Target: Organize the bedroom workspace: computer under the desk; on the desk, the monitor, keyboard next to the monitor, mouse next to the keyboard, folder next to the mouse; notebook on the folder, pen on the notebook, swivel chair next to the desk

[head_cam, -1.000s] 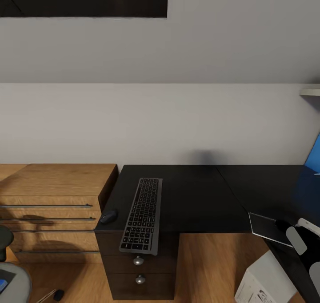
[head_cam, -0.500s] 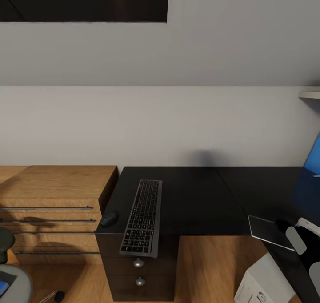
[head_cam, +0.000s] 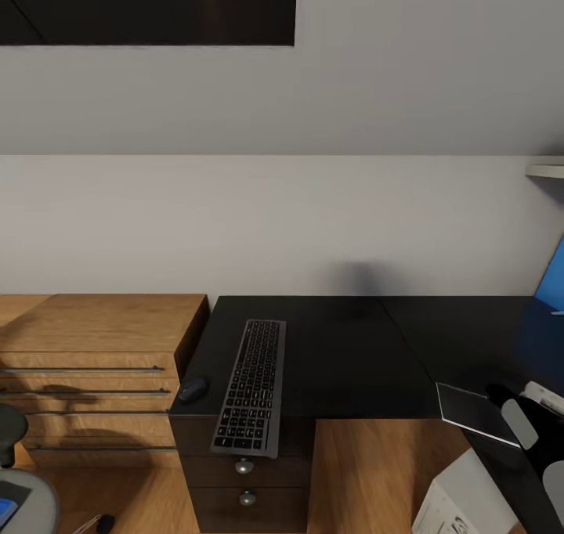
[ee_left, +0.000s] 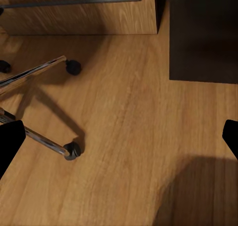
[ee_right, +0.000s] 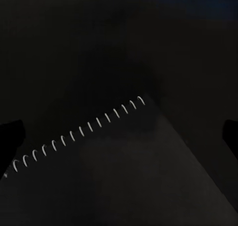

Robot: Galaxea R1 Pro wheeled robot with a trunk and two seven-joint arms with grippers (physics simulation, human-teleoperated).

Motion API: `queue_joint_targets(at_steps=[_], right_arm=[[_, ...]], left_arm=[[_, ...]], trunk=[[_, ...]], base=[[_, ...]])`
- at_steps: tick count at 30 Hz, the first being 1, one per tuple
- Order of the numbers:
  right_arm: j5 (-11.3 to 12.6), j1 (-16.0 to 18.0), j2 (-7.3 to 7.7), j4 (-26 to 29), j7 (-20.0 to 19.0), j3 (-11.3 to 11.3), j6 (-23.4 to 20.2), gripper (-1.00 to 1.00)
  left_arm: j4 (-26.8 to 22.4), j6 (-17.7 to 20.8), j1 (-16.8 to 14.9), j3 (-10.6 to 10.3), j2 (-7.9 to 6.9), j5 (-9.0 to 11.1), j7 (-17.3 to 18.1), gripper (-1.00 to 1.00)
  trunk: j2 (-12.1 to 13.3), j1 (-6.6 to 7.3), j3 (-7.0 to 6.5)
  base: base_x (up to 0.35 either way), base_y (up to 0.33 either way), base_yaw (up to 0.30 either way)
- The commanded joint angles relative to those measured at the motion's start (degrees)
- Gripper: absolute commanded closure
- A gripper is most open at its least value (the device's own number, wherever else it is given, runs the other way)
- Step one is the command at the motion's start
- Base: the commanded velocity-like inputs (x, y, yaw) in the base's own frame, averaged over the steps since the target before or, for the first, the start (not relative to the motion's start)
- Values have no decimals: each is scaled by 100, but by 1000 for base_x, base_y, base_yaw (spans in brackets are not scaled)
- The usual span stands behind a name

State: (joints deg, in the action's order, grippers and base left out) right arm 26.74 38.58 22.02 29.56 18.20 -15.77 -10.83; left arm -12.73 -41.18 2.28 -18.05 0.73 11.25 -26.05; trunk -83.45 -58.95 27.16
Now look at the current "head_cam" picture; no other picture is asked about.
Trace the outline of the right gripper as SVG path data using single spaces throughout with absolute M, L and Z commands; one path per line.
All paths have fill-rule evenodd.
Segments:
M 509 400 L 509 399 L 525 400 L 525 398 L 523 396 L 517 395 L 515 392 L 506 388 L 502 384 L 495 385 L 495 384 L 489 383 L 485 387 L 485 392 L 490 394 L 489 400 L 494 405 L 497 405 L 499 408 L 502 408 L 504 403 L 507 402 L 507 400 Z

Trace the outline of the keyboard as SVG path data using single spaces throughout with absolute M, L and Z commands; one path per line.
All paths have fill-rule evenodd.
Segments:
M 248 320 L 211 444 L 277 458 L 286 321 Z

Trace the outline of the mouse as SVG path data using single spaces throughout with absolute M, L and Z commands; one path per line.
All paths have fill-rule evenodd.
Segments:
M 208 379 L 206 377 L 195 378 L 179 388 L 179 398 L 184 402 L 194 399 L 207 390 L 207 386 Z

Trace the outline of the notebook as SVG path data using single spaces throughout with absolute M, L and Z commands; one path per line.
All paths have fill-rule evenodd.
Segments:
M 488 396 L 442 382 L 437 382 L 437 390 L 442 420 L 521 448 L 501 415 L 502 408 L 494 405 Z

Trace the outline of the swivel chair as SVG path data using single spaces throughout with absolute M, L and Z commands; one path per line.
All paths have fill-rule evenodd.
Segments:
M 14 468 L 15 444 L 28 432 L 27 417 L 12 404 L 0 402 L 0 499 L 12 500 L 18 508 L 0 527 L 0 534 L 56 534 L 60 520 L 58 493 L 40 474 Z M 108 534 L 116 518 L 96 515 L 74 534 L 94 523 L 99 534 Z M 199 532 L 201 530 L 199 529 Z M 201 532 L 201 534 L 306 534 L 305 532 Z

